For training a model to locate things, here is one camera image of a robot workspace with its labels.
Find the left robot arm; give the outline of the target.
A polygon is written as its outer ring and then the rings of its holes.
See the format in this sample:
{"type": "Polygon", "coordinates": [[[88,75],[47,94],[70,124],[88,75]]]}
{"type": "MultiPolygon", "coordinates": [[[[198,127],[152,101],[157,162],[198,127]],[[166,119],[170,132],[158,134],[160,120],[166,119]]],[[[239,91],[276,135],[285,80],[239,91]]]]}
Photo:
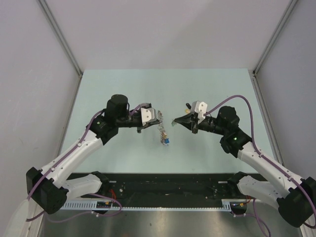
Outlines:
{"type": "Polygon", "coordinates": [[[128,98],[113,95],[104,109],[98,111],[86,126],[82,136],[65,152],[40,169],[32,167],[26,173],[27,200],[33,200],[47,214],[57,212],[67,200],[96,194],[108,194],[109,180],[100,172],[69,179],[91,154],[106,145],[120,128],[136,128],[138,133],[159,124],[156,110],[150,103],[129,109],[128,98]]]}

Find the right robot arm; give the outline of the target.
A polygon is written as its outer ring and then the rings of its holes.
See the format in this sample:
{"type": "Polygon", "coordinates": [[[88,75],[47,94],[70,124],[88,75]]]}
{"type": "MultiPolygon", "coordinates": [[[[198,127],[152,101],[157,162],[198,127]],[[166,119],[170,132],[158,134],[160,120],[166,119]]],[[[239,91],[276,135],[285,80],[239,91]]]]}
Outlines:
{"type": "Polygon", "coordinates": [[[174,123],[194,134],[201,130],[221,135],[220,145],[224,152],[247,163],[267,180],[264,183],[238,172],[228,185],[231,197],[249,195],[259,199],[275,208],[287,223],[297,228],[316,214],[315,179],[304,179],[265,155],[254,143],[253,136],[240,129],[235,108],[222,106],[216,118],[202,116],[202,110],[192,111],[175,118],[174,123]]]}

